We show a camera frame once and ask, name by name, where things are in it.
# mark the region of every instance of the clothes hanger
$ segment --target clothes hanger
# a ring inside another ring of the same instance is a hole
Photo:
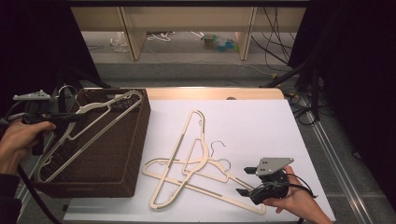
[[[177,152],[178,152],[178,150],[180,148],[181,142],[182,142],[182,140],[184,138],[185,132],[187,131],[187,128],[188,128],[188,126],[190,124],[190,121],[191,121],[191,116],[193,114],[197,114],[201,118],[201,120],[200,120],[200,122],[201,122],[201,134],[200,134],[200,137],[195,138],[194,141],[192,142],[191,147],[190,147],[190,151],[188,153],[188,156],[187,156],[186,160],[176,160],[175,159],[176,154],[177,154]],[[195,159],[191,160],[192,150],[194,149],[194,146],[196,145],[196,143],[198,141],[201,143],[201,147],[203,149],[203,156],[201,158],[195,158]],[[236,206],[245,208],[245,209],[247,209],[249,211],[252,211],[254,213],[264,214],[265,213],[265,208],[266,208],[264,205],[262,205],[262,207],[259,209],[259,208],[255,207],[255,206],[238,202],[237,200],[234,200],[234,199],[229,198],[227,196],[215,193],[215,192],[213,192],[211,190],[207,190],[207,189],[203,189],[203,188],[200,188],[200,187],[196,187],[196,186],[188,183],[188,181],[190,180],[192,175],[198,174],[198,175],[205,176],[205,177],[208,177],[208,178],[211,178],[211,179],[223,182],[223,183],[225,183],[229,179],[231,179],[231,180],[235,181],[236,183],[240,184],[241,186],[245,187],[246,189],[253,190],[253,187],[251,187],[249,184],[247,184],[244,181],[240,180],[236,176],[231,175],[228,172],[228,169],[225,169],[225,167],[219,161],[220,160],[218,160],[218,161],[213,160],[213,158],[211,158],[211,156],[209,157],[209,150],[208,150],[207,145],[205,143],[205,117],[204,117],[204,114],[201,111],[199,111],[199,110],[191,111],[190,115],[189,115],[189,117],[188,117],[188,119],[187,119],[187,121],[186,121],[186,123],[184,125],[182,133],[181,133],[180,137],[178,138],[177,146],[175,147],[170,159],[154,159],[154,160],[151,160],[151,161],[147,162],[142,167],[142,173],[144,175],[149,175],[149,176],[152,176],[152,177],[160,179],[160,182],[158,183],[158,185],[157,185],[156,189],[154,190],[154,193],[153,193],[153,195],[152,195],[152,197],[150,199],[150,207],[154,208],[154,209],[161,209],[161,208],[165,208],[166,206],[169,206],[171,203],[173,203],[175,201],[175,199],[177,198],[177,196],[181,192],[181,190],[183,188],[187,188],[187,189],[193,189],[193,190],[201,192],[203,194],[206,194],[206,195],[212,196],[214,198],[220,199],[220,200],[222,200],[224,202],[231,203],[231,204],[234,204]],[[159,164],[166,164],[165,170],[163,171],[163,173],[161,175],[155,174],[155,173],[151,172],[148,169],[151,164],[156,163],[156,162],[158,162]],[[171,178],[171,177],[168,176],[170,167],[174,163],[183,164],[182,173],[185,175],[185,178],[182,181],[176,180],[176,179]],[[195,164],[195,166],[192,169],[188,169],[187,166],[189,164]],[[207,164],[212,164],[215,167],[217,167],[225,175],[225,178],[224,179],[220,179],[220,178],[218,178],[216,176],[208,175],[208,174],[200,172],[200,170],[204,166],[206,166]],[[178,188],[175,191],[175,193],[173,193],[171,195],[169,200],[166,201],[165,203],[155,203],[155,201],[156,201],[156,199],[158,197],[158,194],[159,194],[161,188],[163,187],[163,183],[164,182],[170,182],[172,184],[178,185]]]
[[[53,172],[53,174],[48,177],[47,179],[42,179],[41,178],[41,170],[42,168],[44,168],[45,166],[49,165],[51,163],[51,158],[53,153],[64,143],[64,141],[70,140],[70,141],[74,141],[77,138],[79,138],[83,133],[85,133],[86,131],[88,131],[92,125],[94,125],[97,121],[99,121],[100,119],[102,119],[106,114],[108,114],[111,111],[111,105],[123,100],[123,99],[130,99],[133,95],[137,95],[139,97],[139,100],[136,101],[133,105],[131,105],[130,107],[128,107],[125,111],[123,111],[120,115],[118,115],[115,119],[113,119],[111,122],[109,122],[107,124],[107,126],[105,128],[103,128],[100,132],[98,132],[90,141],[88,141],[84,146],[82,146],[72,157],[70,157],[70,159],[68,159],[63,165],[61,165],[55,172]],[[73,129],[76,126],[76,122],[71,122],[66,131],[64,132],[64,135],[58,140],[58,142],[56,142],[53,147],[49,150],[48,153],[46,153],[43,158],[40,160],[40,162],[38,163],[37,169],[35,169],[35,180],[37,182],[49,182],[51,181],[53,178],[55,178],[62,170],[64,170],[64,168],[66,168],[73,160],[75,160],[79,154],[81,154],[87,147],[89,147],[94,141],[96,141],[103,133],[105,133],[109,128],[111,128],[111,126],[113,126],[117,121],[119,121],[120,119],[122,119],[126,114],[128,114],[129,112],[131,112],[135,107],[137,107],[138,105],[141,104],[142,102],[142,98],[143,95],[141,92],[139,91],[127,91],[122,95],[116,95],[116,97],[114,99],[111,99],[105,103],[91,103],[91,104],[87,104],[84,106],[79,105],[79,109],[76,112],[76,114],[84,114],[87,113],[90,110],[93,110],[95,108],[100,108],[100,107],[107,107],[107,110],[105,113],[103,113],[99,118],[97,118],[96,120],[94,120],[91,124],[89,124],[87,127],[85,127],[83,130],[81,130],[79,133],[77,133],[76,135],[72,136],[71,132],[73,131]]]

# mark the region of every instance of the woven basket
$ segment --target woven basket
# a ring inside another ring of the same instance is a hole
[[[104,103],[114,98],[115,95],[124,94],[127,91],[130,90],[83,90],[78,94],[77,101],[80,105],[95,102]],[[146,91],[136,91],[143,94],[139,106],[104,132],[54,179],[50,182],[34,181],[35,187],[54,198],[134,196],[150,114]],[[40,174],[44,177],[43,179],[47,179],[50,174],[53,174],[79,148],[138,99],[138,96],[133,96],[130,99],[116,102],[111,106],[110,113],[106,114],[78,139],[66,140],[53,154],[51,163],[41,170]],[[78,106],[75,105],[72,112],[77,109]],[[87,117],[77,123],[73,133],[78,133],[87,127],[103,115],[104,111],[106,108],[87,112]]]

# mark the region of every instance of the sleeve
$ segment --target sleeve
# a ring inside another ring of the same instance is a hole
[[[0,174],[0,223],[16,223],[21,211],[21,200],[15,197],[20,179],[16,175]]]

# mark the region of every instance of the brown basket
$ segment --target brown basket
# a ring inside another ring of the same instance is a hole
[[[83,90],[78,94],[80,105],[104,103],[115,95],[124,94],[127,89]],[[74,161],[50,182],[35,182],[37,189],[54,198],[132,197],[139,173],[143,146],[149,125],[150,105],[146,90],[142,102],[117,121],[96,141],[86,148]],[[138,96],[122,99],[111,106],[111,111],[95,123],[87,132],[74,141],[65,141],[52,155],[51,163],[41,170],[43,179],[64,164],[75,152],[92,139],[99,131],[120,113],[133,105]],[[80,130],[101,116],[106,108],[87,112],[73,130]]]

